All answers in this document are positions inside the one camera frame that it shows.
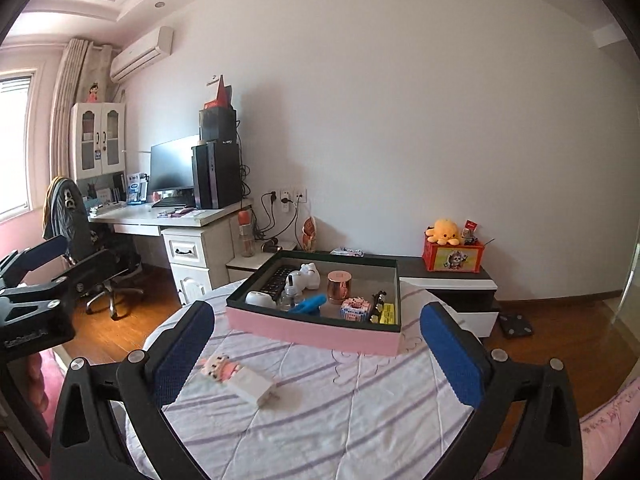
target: yellow octopus plush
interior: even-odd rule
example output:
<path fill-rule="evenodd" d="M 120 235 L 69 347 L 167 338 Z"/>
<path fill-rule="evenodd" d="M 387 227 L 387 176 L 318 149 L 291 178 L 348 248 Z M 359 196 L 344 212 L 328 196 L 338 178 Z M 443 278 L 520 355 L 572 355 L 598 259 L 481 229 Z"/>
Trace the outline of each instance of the yellow octopus plush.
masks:
<path fill-rule="evenodd" d="M 433 229 L 427 229 L 424 234 L 427 235 L 428 242 L 437 242 L 438 245 L 460 245 L 458 226 L 449 219 L 436 220 Z"/>

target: curtain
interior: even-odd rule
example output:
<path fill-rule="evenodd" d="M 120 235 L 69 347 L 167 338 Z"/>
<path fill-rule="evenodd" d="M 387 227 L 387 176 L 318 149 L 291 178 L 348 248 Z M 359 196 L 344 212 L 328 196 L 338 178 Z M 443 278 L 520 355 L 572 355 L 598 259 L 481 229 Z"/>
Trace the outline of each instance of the curtain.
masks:
<path fill-rule="evenodd" d="M 49 174 L 69 176 L 69 119 L 76 103 L 78 82 L 89 42 L 73 38 L 65 47 L 58 68 L 51 106 Z"/>
<path fill-rule="evenodd" d="M 94 85 L 98 85 L 97 102 L 111 102 L 109 70 L 112 57 L 113 47 L 111 45 L 94 46 L 93 41 L 89 44 L 82 64 L 76 102 L 86 102 L 89 97 L 89 90 Z"/>

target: yellow package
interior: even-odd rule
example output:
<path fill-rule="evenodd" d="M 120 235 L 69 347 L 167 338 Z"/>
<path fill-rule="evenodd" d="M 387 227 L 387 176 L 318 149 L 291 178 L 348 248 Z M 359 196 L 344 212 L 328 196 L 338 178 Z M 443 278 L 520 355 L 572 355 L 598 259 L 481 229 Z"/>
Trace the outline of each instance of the yellow package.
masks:
<path fill-rule="evenodd" d="M 380 324 L 396 324 L 396 306 L 393 303 L 385 303 L 380 314 Z"/>

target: computer tower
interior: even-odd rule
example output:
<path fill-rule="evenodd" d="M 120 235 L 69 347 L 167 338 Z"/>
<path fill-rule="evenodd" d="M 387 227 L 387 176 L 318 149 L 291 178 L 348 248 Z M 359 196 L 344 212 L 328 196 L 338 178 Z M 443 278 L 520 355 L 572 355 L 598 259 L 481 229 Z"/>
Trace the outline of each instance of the computer tower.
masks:
<path fill-rule="evenodd" d="M 211 186 L 209 185 L 209 155 L 207 145 L 200 144 L 191 148 L 193 156 L 193 195 L 196 199 L 196 209 L 216 209 L 213 207 Z"/>
<path fill-rule="evenodd" d="M 213 107 L 200 111 L 200 139 L 236 142 L 238 115 L 233 108 Z"/>
<path fill-rule="evenodd" d="M 207 142 L 209 186 L 213 209 L 242 200 L 240 149 L 236 142 Z"/>

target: red box with picture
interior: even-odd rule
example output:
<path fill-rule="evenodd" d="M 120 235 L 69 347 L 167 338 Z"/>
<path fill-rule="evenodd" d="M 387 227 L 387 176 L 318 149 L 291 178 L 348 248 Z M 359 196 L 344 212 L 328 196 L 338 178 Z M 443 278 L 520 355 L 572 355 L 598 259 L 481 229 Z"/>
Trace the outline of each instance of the red box with picture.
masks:
<path fill-rule="evenodd" d="M 422 259 L 427 270 L 447 272 L 480 272 L 480 261 L 484 244 L 476 241 L 473 245 L 438 245 L 424 237 Z"/>

